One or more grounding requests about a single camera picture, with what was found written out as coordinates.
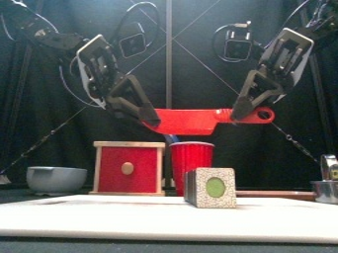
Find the red cup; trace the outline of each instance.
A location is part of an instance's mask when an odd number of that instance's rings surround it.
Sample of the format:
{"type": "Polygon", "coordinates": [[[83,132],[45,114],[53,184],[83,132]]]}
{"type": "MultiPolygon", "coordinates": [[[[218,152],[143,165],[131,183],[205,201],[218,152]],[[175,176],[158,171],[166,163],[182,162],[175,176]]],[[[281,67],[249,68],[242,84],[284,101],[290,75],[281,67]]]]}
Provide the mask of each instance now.
{"type": "Polygon", "coordinates": [[[185,141],[170,146],[171,168],[178,196],[183,196],[183,177],[187,171],[200,167],[212,167],[214,144],[200,141],[185,141]]]}

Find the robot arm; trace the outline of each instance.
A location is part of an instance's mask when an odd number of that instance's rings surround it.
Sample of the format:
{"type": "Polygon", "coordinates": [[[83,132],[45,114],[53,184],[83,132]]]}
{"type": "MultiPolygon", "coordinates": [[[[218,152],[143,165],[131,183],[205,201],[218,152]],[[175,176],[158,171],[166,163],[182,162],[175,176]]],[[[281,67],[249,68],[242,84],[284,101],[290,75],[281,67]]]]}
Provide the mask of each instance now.
{"type": "Polygon", "coordinates": [[[296,31],[284,29],[268,46],[237,99],[232,114],[234,121],[249,116],[258,106],[276,103],[290,92],[310,54],[326,47],[337,35],[338,1],[320,0],[308,26],[296,31]]]}
{"type": "Polygon", "coordinates": [[[119,71],[114,46],[102,36],[89,40],[79,34],[59,33],[54,24],[15,0],[0,0],[0,13],[33,44],[57,50],[61,60],[77,56],[83,89],[103,109],[153,127],[161,123],[137,77],[119,71]],[[134,93],[135,103],[123,98],[126,90],[134,93]]]}

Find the black curtain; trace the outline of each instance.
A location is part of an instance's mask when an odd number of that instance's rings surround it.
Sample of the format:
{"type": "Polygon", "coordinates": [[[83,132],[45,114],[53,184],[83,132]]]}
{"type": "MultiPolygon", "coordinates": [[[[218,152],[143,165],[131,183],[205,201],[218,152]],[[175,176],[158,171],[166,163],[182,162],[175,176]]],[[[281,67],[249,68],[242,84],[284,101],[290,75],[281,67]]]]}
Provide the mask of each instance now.
{"type": "MultiPolygon", "coordinates": [[[[127,9],[139,1],[73,0],[26,1],[30,7],[55,24],[63,33],[79,33],[93,39],[110,38],[127,9]]],[[[154,46],[135,57],[118,59],[125,72],[133,72],[157,108],[166,107],[166,17],[167,1],[153,0],[159,8],[162,30],[154,46]]],[[[268,44],[297,7],[293,0],[183,0],[173,1],[173,107],[177,109],[232,108],[248,72],[257,60],[225,63],[214,55],[212,38],[228,24],[253,23],[256,41],[268,44]]],[[[155,25],[138,12],[129,22],[142,23],[149,38],[155,25]]],[[[300,26],[300,17],[289,27],[300,26]]],[[[30,46],[8,24],[16,42],[0,33],[0,101],[2,101],[2,168],[11,165],[37,141],[83,109],[67,125],[51,134],[49,141],[11,167],[7,175],[14,183],[26,182],[29,166],[70,166],[89,170],[93,184],[95,148],[93,142],[166,141],[130,119],[117,119],[106,111],[85,105],[63,87],[57,58],[30,46]]],[[[292,93],[276,104],[277,119],[272,125],[220,125],[209,136],[181,136],[181,140],[202,140],[216,144],[214,166],[233,167],[240,188],[308,189],[320,180],[314,159],[336,152],[328,147],[322,118],[329,119],[329,136],[337,137],[337,43],[317,56],[329,114],[322,116],[312,69],[308,66],[292,93]],[[306,148],[312,156],[300,150],[306,148]]],[[[79,78],[62,69],[63,79],[77,96],[89,102],[79,78]]]]}

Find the bowl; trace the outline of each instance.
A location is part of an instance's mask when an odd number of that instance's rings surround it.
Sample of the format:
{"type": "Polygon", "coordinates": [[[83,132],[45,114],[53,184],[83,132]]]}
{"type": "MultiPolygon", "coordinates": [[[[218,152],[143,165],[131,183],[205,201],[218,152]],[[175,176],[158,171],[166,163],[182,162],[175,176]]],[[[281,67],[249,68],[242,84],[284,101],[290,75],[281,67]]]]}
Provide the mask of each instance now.
{"type": "Polygon", "coordinates": [[[27,183],[37,195],[74,194],[86,182],[87,170],[67,167],[29,167],[27,183]]]}
{"type": "Polygon", "coordinates": [[[312,181],[314,199],[326,204],[338,204],[338,181],[312,181]]]}

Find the wooden box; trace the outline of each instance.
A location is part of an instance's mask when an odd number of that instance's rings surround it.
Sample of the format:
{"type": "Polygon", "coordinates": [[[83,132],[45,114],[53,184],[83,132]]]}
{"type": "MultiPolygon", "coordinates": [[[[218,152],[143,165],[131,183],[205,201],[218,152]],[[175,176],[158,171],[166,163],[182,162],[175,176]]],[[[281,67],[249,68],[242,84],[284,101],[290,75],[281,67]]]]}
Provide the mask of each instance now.
{"type": "Polygon", "coordinates": [[[97,164],[91,194],[162,196],[162,142],[95,141],[97,164]]]}

